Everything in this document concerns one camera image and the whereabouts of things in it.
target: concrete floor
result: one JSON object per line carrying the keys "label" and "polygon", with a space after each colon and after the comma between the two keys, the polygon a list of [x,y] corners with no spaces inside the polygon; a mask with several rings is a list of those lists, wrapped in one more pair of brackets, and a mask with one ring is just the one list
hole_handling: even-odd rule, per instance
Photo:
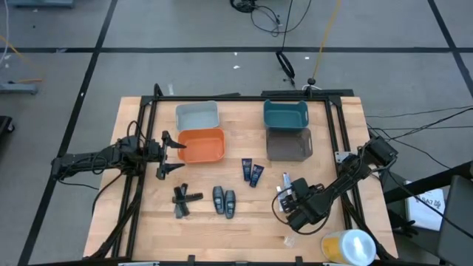
{"label": "concrete floor", "polygon": [[[95,46],[110,0],[77,0],[74,9],[10,7],[10,40],[16,47]],[[259,0],[281,15],[289,1]],[[291,21],[298,21],[307,0],[295,1]],[[436,4],[458,47],[473,47],[473,2],[438,0]],[[287,35],[291,47],[317,47],[334,1],[313,0],[301,26]],[[4,6],[0,6],[4,35]],[[255,21],[272,25],[262,14]],[[219,0],[119,0],[103,47],[277,47],[282,35],[271,37],[251,24],[248,14]],[[343,1],[329,47],[448,47],[429,4],[424,0]],[[91,53],[27,53],[40,66],[44,81],[35,95],[0,95],[0,115],[12,116],[17,130],[0,151],[0,265],[16,265],[58,152]],[[296,85],[305,84],[317,54],[288,52]],[[473,69],[473,54],[461,54]],[[18,56],[0,66],[0,81],[37,78]],[[106,146],[112,135],[119,100],[149,95],[158,82],[165,93],[217,95],[240,92],[258,95],[267,89],[292,89],[273,52],[101,53],[68,152]],[[324,89],[354,89],[367,115],[391,115],[472,105],[450,52],[329,52],[318,74]],[[375,127],[418,127],[452,112],[393,119],[370,118]],[[473,126],[466,113],[442,126]],[[405,131],[390,131],[393,135]],[[472,128],[432,129],[405,137],[406,143],[429,152],[448,166],[473,157]],[[417,180],[444,170],[416,150],[399,146],[393,171]],[[99,186],[100,177],[80,174],[68,181]],[[58,184],[30,263],[80,259],[89,230],[96,191]],[[436,262],[398,240],[401,258]]]}

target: wooden table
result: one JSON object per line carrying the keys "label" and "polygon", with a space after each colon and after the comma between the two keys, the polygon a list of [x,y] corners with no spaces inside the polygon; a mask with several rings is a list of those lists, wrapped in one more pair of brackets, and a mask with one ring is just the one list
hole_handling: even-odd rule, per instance
{"label": "wooden table", "polygon": [[[140,98],[122,98],[112,143],[126,135],[129,122],[136,120]],[[369,140],[367,125],[359,98],[342,98],[347,132],[352,149]],[[160,141],[161,132],[168,130],[174,140],[176,106],[183,102],[159,102],[157,105],[154,138]],[[313,155],[304,162],[271,162],[266,159],[263,102],[218,102],[220,128],[225,131],[226,151],[218,163],[188,164],[158,180],[156,163],[148,163],[143,201],[135,241],[134,260],[185,261],[196,255],[197,261],[293,262],[302,256],[305,262],[323,262],[321,238],[330,232],[344,230],[340,200],[333,204],[328,223],[312,236],[297,235],[293,247],[284,244],[291,229],[278,222],[271,211],[276,186],[282,185],[282,173],[292,180],[304,177],[309,184],[330,184],[336,178],[327,115],[321,102],[307,102],[312,132]],[[333,108],[334,121],[336,109]],[[336,122],[338,145],[341,135]],[[177,150],[168,149],[170,163],[179,162]],[[243,181],[242,158],[264,166],[256,188]],[[102,187],[116,176],[118,170],[103,174]],[[98,249],[118,219],[125,178],[109,187],[98,200],[84,255]],[[185,219],[174,218],[173,187],[188,183],[188,193],[203,192],[204,199],[188,204],[191,214]],[[212,188],[221,185],[236,193],[236,214],[233,219],[217,215],[212,202]],[[379,242],[397,256],[386,206],[378,179],[371,176],[358,184],[366,223]],[[302,231],[311,231],[307,225]],[[128,228],[124,231],[120,253],[125,253]]]}

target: orange bin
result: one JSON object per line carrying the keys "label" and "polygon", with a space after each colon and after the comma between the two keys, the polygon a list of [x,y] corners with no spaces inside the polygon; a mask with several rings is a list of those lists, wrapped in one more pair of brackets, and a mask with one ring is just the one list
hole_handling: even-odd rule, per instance
{"label": "orange bin", "polygon": [[216,162],[225,155],[225,135],[221,129],[184,130],[178,142],[187,146],[177,151],[179,159],[186,163]]}

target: teal bin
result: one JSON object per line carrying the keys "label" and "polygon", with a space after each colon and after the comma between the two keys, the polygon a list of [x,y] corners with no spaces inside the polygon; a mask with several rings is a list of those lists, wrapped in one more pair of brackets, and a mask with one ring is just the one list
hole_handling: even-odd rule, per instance
{"label": "teal bin", "polygon": [[264,119],[267,129],[301,130],[309,124],[307,103],[271,103],[265,101]]}

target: plastic bin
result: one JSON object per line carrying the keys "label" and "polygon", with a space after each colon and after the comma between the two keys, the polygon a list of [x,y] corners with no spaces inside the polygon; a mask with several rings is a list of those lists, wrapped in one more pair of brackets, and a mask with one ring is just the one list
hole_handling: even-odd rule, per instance
{"label": "plastic bin", "polygon": [[299,132],[266,131],[266,152],[272,161],[301,162],[312,156],[312,134],[309,129]]}
{"label": "plastic bin", "polygon": [[265,101],[265,126],[268,129],[300,130],[309,124],[307,103],[271,103]]}
{"label": "plastic bin", "polygon": [[219,125],[217,102],[181,104],[176,107],[177,130],[212,129]]}
{"label": "plastic bin", "polygon": [[186,163],[215,162],[225,155],[225,135],[221,129],[184,130],[178,143],[187,148],[179,149],[177,156]]}

